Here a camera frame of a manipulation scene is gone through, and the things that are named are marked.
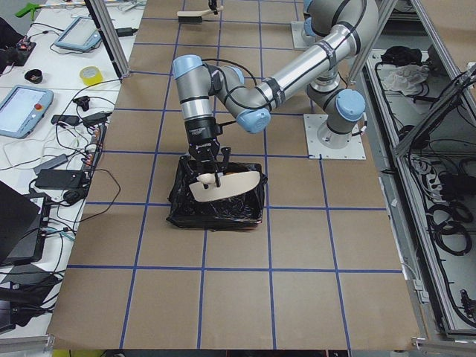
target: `green object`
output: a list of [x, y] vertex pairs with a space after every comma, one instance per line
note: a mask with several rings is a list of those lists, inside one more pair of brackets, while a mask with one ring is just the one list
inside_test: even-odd
[[54, 350], [53, 357], [101, 357], [104, 356], [104, 350]]
[[41, 5], [28, 2], [19, 12], [15, 14], [16, 17], [23, 17], [27, 13], [31, 13], [31, 21], [35, 19], [35, 12], [41, 7]]

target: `light blue joint cap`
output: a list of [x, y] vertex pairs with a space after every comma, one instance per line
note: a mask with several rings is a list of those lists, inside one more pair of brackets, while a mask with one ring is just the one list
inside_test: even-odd
[[202, 64], [202, 59], [195, 54], [186, 54], [175, 58], [172, 63], [173, 77], [177, 79]]
[[237, 67], [232, 67], [230, 65], [228, 65], [227, 67], [229, 67], [229, 68], [231, 68], [235, 71], [235, 73], [238, 75], [239, 82], [241, 84], [245, 84], [245, 76], [243, 76], [243, 72], [241, 72], [241, 69], [239, 69]]
[[237, 123], [247, 132], [262, 132], [271, 121], [268, 109], [245, 110], [238, 114]]
[[307, 36], [315, 36], [315, 33], [312, 30], [311, 21], [312, 19], [310, 17], [308, 17], [306, 21], [304, 21], [304, 32]]
[[304, 12], [307, 13], [309, 11], [309, 6], [314, 0], [304, 0]]
[[345, 89], [337, 94], [335, 107], [345, 120], [355, 122], [365, 112], [365, 99], [357, 91]]

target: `metal mounting plate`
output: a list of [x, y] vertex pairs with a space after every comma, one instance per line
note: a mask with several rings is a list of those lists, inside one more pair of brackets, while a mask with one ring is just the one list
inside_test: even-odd
[[[309, 158], [322, 158], [325, 160], [365, 160], [365, 151], [360, 135], [353, 136], [349, 144], [343, 149], [331, 149], [321, 143], [321, 141], [318, 139], [318, 128], [326, 121], [326, 119], [327, 115], [304, 115], [307, 152], [309, 154]], [[357, 131], [358, 128], [355, 126], [352, 132]]]
[[314, 37], [309, 37], [309, 41], [306, 41], [303, 36], [304, 22], [293, 21], [291, 22], [292, 43], [296, 50], [305, 51], [309, 47], [315, 44]]

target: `black plastic bag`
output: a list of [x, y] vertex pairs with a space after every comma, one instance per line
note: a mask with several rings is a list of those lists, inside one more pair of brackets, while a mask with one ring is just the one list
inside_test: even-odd
[[[196, 162], [190, 160], [189, 164], [194, 169]], [[180, 228], [227, 230], [256, 227], [263, 218], [264, 187], [268, 181], [261, 172], [261, 165], [231, 162], [224, 174], [246, 171], [260, 173], [260, 183], [253, 190], [228, 199], [197, 202], [188, 187], [192, 182], [179, 164], [175, 184], [169, 195], [172, 206], [167, 221]]]
[[393, 46], [381, 55], [382, 62], [397, 67], [404, 65], [422, 65], [422, 52], [418, 48], [409, 48], [405, 46]]

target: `cardboard sheet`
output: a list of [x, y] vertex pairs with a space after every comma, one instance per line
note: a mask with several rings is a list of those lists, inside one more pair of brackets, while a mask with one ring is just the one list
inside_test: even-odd
[[476, 62], [476, 1], [420, 1], [454, 63], [466, 71], [469, 62]]
[[[180, 230], [165, 221], [187, 150], [173, 58], [221, 57], [265, 77], [300, 53], [290, 42], [295, 2], [226, 0], [212, 17], [221, 22], [179, 26], [181, 3], [147, 3], [135, 73], [123, 81], [100, 162], [122, 192], [80, 226], [49, 328], [57, 347], [410, 348], [419, 331], [370, 149], [366, 161], [309, 160], [304, 93], [276, 110], [266, 132], [227, 126], [219, 138], [232, 161], [259, 162], [268, 175], [257, 229]], [[197, 1], [183, 3], [194, 10]], [[230, 120], [221, 104], [216, 110], [219, 122]], [[116, 190], [97, 173], [85, 215], [107, 207]]]

